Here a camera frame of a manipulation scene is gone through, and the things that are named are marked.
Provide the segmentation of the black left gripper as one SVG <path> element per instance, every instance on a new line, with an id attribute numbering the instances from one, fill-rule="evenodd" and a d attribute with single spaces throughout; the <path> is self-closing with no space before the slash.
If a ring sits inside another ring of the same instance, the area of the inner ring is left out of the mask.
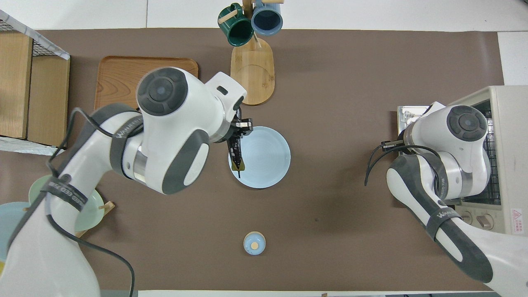
<path id="1" fill-rule="evenodd" d="M 241 108 L 236 109 L 231 126 L 234 133 L 240 133 L 240 137 L 247 137 L 253 132 L 252 118 L 243 118 Z M 236 143 L 236 135 L 231 135 L 226 142 L 228 145 L 234 145 Z"/>

